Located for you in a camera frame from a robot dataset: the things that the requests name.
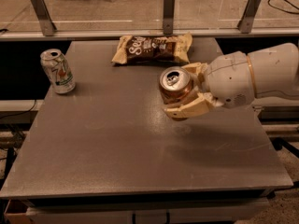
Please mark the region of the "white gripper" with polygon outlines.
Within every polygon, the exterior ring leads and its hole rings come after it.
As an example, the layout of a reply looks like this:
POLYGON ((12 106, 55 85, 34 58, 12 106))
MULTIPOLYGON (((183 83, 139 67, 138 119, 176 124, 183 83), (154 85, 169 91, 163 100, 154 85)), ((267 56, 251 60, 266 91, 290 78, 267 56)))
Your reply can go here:
POLYGON ((216 107, 235 108, 250 105, 255 98, 249 62, 245 53, 237 51, 207 63, 189 63, 182 68, 193 86, 205 84, 208 92, 186 105, 165 107, 164 113, 171 119, 188 119, 202 116, 216 107))

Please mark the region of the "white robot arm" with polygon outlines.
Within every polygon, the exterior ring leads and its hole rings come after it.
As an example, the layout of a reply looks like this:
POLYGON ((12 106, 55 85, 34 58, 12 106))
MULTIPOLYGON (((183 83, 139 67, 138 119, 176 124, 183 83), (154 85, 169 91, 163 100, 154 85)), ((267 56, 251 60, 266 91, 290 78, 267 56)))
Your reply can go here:
POLYGON ((171 119, 249 105, 256 99, 299 97, 299 53, 293 43, 245 54, 221 55, 211 63, 165 69, 159 78, 164 113, 171 119))

